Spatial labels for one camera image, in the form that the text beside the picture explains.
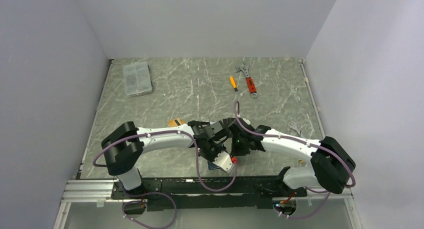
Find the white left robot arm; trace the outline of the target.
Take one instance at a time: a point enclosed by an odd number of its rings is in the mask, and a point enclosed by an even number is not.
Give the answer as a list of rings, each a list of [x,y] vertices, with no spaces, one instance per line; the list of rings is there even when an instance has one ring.
[[[119,179],[129,198],[137,199],[144,192],[142,176],[135,167],[141,155],[171,148],[194,148],[196,160],[204,158],[227,173],[236,172],[237,163],[220,141],[229,137],[230,132],[221,121],[192,120],[167,128],[136,127],[128,121],[101,142],[102,151],[92,164],[100,167],[97,161],[104,157],[103,166],[108,174]]]

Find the blue leather card holder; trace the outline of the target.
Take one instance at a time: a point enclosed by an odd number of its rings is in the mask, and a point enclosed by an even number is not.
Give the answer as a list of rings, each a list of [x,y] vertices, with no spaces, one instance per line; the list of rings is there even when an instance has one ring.
[[[220,169],[220,167],[218,165],[216,165],[213,162],[208,161],[208,160],[207,160],[207,168],[209,170],[219,170]]]

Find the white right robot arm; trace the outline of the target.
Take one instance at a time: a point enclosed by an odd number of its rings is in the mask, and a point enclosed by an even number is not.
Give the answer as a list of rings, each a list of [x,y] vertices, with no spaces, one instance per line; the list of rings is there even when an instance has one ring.
[[[234,156],[244,156],[251,151],[282,153],[306,163],[304,167],[286,166],[276,176],[275,189],[282,197],[294,190],[311,187],[341,194],[355,185],[352,176],[356,164],[333,137],[306,139],[266,125],[253,128],[242,118],[235,118],[229,130]]]

